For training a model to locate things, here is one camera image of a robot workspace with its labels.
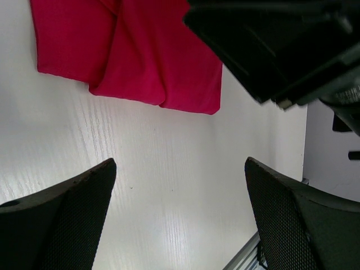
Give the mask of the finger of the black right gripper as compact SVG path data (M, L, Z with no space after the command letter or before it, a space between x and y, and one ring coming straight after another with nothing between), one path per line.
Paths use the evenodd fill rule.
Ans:
M306 103L337 90L323 30L328 1L191 1L185 24L257 102Z

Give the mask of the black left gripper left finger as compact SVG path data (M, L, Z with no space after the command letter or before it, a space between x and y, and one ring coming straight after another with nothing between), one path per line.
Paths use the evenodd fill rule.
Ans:
M92 269L115 180L109 158L1 204L1 269Z

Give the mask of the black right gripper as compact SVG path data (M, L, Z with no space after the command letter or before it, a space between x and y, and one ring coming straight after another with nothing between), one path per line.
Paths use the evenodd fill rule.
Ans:
M271 101L287 110L320 100L359 132L359 1L277 1L269 10L307 26L282 52L302 74Z

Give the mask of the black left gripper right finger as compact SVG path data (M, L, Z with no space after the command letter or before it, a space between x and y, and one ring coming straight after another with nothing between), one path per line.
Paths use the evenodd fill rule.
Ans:
M359 269L359 203L253 157L245 177L268 269Z

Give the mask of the pink t shirt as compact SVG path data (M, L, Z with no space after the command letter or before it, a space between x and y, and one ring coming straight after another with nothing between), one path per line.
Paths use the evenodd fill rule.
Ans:
M41 73L97 96L190 113L221 106L222 63L182 19L187 1L30 2Z

